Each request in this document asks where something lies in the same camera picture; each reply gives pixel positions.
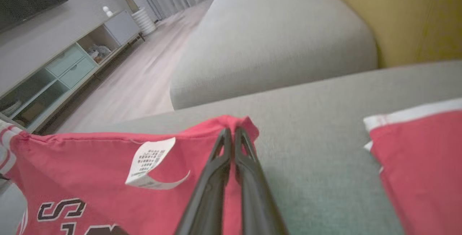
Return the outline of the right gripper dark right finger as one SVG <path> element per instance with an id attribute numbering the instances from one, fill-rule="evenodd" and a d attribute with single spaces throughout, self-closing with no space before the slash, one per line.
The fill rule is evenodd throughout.
<path id="1" fill-rule="evenodd" d="M 235 130 L 235 164 L 241 184 L 241 233 L 288 235 L 253 142 L 243 127 Z"/>

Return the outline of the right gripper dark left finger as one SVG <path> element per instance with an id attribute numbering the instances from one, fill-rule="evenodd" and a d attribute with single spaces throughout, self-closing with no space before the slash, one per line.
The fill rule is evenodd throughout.
<path id="1" fill-rule="evenodd" d="M 176 235 L 221 235 L 226 184 L 230 177 L 232 135 L 224 128 L 202 169 Z"/>

